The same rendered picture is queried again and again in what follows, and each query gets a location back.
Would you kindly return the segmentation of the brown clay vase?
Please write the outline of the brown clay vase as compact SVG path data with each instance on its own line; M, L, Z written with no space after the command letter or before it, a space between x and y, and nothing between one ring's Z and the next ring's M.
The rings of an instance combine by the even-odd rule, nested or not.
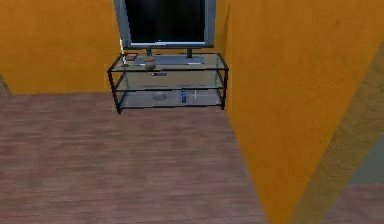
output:
M146 70L154 70L156 68L154 56L145 56L143 58L143 61L144 61L144 67Z

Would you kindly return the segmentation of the grey flat television set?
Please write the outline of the grey flat television set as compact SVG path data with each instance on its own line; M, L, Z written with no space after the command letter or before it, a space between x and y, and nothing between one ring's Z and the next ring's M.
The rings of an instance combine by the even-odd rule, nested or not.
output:
M113 0L123 50L147 51L136 66L200 65L193 49L213 48L216 0Z

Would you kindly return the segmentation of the black glass television stand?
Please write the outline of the black glass television stand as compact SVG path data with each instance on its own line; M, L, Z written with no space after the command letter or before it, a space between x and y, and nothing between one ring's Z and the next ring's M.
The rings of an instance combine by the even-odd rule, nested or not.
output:
M229 68L219 53L196 54L205 64L156 65L154 70L118 57L107 74L118 112L125 109L226 106ZM151 76L166 72L167 76ZM186 103L181 90L186 90Z

